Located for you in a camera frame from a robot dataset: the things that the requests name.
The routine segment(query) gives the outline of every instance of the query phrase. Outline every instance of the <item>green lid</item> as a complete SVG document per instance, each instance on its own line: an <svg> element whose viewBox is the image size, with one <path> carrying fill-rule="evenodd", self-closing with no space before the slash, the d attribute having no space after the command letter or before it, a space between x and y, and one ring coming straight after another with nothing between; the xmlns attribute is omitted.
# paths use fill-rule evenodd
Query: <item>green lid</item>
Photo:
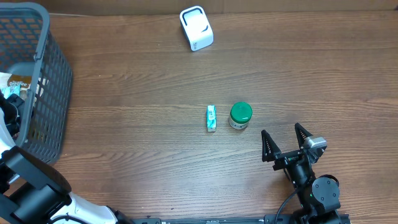
<svg viewBox="0 0 398 224"><path fill-rule="evenodd" d="M235 103L230 113L232 120L238 124L249 122L252 114L251 106L245 102Z"/></svg>

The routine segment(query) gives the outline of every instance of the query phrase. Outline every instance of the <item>jar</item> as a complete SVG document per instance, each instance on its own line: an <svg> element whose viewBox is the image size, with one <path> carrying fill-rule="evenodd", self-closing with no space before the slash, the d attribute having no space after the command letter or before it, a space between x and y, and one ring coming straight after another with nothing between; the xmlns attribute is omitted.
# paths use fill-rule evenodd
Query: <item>jar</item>
<svg viewBox="0 0 398 224"><path fill-rule="evenodd" d="M229 113L228 122L234 129L244 129L248 126L253 110L246 102L235 103Z"/></svg>

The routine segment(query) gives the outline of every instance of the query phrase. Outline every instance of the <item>plastic basket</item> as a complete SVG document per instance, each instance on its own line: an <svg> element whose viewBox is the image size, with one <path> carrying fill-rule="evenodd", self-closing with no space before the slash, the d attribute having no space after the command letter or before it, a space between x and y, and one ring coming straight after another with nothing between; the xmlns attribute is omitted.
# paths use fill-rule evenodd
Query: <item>plastic basket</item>
<svg viewBox="0 0 398 224"><path fill-rule="evenodd" d="M46 163L62 150L72 70L39 4L0 3L0 72L31 76L16 144Z"/></svg>

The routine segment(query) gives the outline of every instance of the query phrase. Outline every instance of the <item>wooden surface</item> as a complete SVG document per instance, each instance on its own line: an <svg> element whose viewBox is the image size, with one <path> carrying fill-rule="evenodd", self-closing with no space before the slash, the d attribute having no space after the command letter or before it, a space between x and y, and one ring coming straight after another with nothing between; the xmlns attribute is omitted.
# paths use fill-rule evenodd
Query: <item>wooden surface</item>
<svg viewBox="0 0 398 224"><path fill-rule="evenodd" d="M5 0L26 2L27 0ZM206 13L393 10L398 0L35 0L50 12L81 15L179 14L192 6Z"/></svg>
<svg viewBox="0 0 398 224"><path fill-rule="evenodd" d="M73 191L130 217L253 217L293 191L261 162L261 130L283 151L294 123L328 140L313 166L341 182L353 223L398 219L398 13L210 15L191 52L178 15L54 18L74 71L63 156ZM252 105L244 131L227 117ZM206 105L217 132L206 132ZM299 207L292 200L285 212Z"/></svg>

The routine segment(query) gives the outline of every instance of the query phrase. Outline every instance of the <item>small box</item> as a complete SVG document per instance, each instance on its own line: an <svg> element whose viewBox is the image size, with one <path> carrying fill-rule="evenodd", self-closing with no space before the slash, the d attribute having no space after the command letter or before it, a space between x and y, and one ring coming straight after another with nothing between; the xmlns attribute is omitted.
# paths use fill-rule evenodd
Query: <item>small box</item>
<svg viewBox="0 0 398 224"><path fill-rule="evenodd" d="M207 119L207 131L215 132L216 131L216 120L217 120L215 105L207 106L206 119Z"/></svg>
<svg viewBox="0 0 398 224"><path fill-rule="evenodd" d="M180 21L191 50L196 51L213 43L213 31L202 7L193 6L182 11Z"/></svg>

